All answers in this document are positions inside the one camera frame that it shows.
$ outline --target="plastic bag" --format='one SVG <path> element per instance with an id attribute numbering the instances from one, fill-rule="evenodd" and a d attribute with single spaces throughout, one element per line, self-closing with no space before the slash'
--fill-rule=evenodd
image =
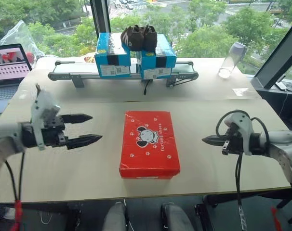
<path id="1" fill-rule="evenodd" d="M 23 20 L 20 20 L 8 33 L 0 40 L 1 45 L 15 44 L 20 43 L 26 53 L 27 59 L 32 65 L 35 66 L 37 60 L 41 57 L 44 57 L 45 54 L 40 51 L 35 44 L 34 39 L 31 36 L 31 33 L 24 23 Z"/>

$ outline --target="red shoe box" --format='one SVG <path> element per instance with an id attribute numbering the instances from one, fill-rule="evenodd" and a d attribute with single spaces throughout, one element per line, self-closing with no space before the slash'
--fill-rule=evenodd
<path id="1" fill-rule="evenodd" d="M 136 179 L 170 179 L 180 172 L 170 112 L 125 113 L 119 171 Z"/>

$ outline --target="blue cardboard box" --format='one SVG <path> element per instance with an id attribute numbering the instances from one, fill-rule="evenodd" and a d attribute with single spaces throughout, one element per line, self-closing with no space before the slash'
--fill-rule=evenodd
<path id="1" fill-rule="evenodd" d="M 176 54 L 164 34 L 158 34 L 156 53 L 139 51 L 137 61 L 142 79 L 169 78 L 176 64 Z"/>
<path id="2" fill-rule="evenodd" d="M 121 33 L 100 33 L 94 58 L 101 78 L 130 77 L 130 50 Z"/>

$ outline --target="beige tabletop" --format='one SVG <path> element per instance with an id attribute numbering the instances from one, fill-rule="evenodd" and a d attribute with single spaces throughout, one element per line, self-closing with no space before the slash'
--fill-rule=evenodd
<path id="1" fill-rule="evenodd" d="M 70 138 L 81 134 L 102 134 L 103 138 L 87 147 L 67 150 L 47 148 L 27 149 L 24 175 L 24 202 L 57 202 L 103 198 L 143 197 L 162 195 L 207 194 L 235 192 L 237 156 L 221 154 L 221 148 L 202 142 L 215 134 L 219 118 L 233 109 L 242 109 L 264 121 L 269 130 L 286 129 L 284 123 L 264 100 L 224 100 L 194 102 L 143 103 L 76 103 L 61 100 L 60 114 L 87 113 L 92 120 L 68 125 Z M 119 162 L 127 110 L 170 111 L 180 174 L 171 180 L 124 180 L 119 174 Z M 12 103 L 0 117 L 0 122 L 28 121 L 30 103 Z M 262 128 L 254 123 L 255 132 Z M 222 125 L 221 133 L 226 131 Z M 21 155 L 8 161 L 18 176 Z M 258 191 L 289 187 L 279 164 L 260 156 L 245 156 L 241 169 L 241 190 Z M 8 171 L 0 173 L 0 202 L 12 202 L 13 193 Z"/>
<path id="2" fill-rule="evenodd" d="M 179 58 L 178 61 L 193 61 L 199 78 L 170 89 L 165 79 L 156 79 L 147 87 L 140 80 L 84 80 L 85 88 L 77 89 L 71 80 L 51 81 L 47 75 L 54 69 L 56 60 L 83 62 L 82 58 L 41 58 L 19 86 L 14 101 L 33 101 L 35 84 L 53 93 L 60 102 L 158 102 L 223 99 L 261 99 L 249 80 L 235 68 L 231 77 L 223 79 L 217 75 L 223 58 Z"/>

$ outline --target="laptop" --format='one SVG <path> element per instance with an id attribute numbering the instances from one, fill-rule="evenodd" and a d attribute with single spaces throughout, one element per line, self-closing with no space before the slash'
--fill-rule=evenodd
<path id="1" fill-rule="evenodd" d="M 21 44 L 0 46 L 0 114 L 30 71 L 31 66 Z"/>

